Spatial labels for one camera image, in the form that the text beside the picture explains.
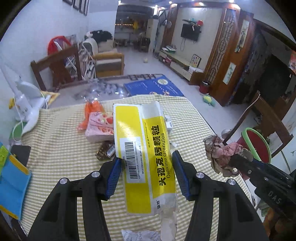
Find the person's hand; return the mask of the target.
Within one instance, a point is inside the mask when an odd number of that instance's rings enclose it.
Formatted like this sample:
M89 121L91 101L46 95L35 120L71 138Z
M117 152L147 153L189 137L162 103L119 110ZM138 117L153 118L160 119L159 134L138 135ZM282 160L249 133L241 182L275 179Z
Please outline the person's hand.
M293 218L289 219L276 213L272 208L264 218L263 226L269 240L294 240L295 238L295 212Z

